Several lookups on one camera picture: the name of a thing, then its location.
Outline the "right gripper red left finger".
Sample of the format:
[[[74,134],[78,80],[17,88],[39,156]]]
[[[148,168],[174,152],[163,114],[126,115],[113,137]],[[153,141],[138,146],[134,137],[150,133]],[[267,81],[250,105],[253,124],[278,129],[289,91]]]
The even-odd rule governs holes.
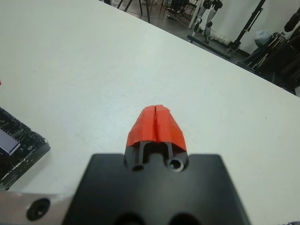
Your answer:
[[[128,133],[124,160],[129,169],[143,169],[144,156],[156,141],[155,109],[154,105],[145,107]]]

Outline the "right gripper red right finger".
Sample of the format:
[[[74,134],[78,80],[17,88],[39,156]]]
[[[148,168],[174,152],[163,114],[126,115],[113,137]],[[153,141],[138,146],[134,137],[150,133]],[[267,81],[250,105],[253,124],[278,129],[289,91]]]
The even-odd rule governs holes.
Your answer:
[[[167,107],[156,105],[155,108],[157,141],[166,144],[168,159],[187,164],[188,154],[182,130]]]

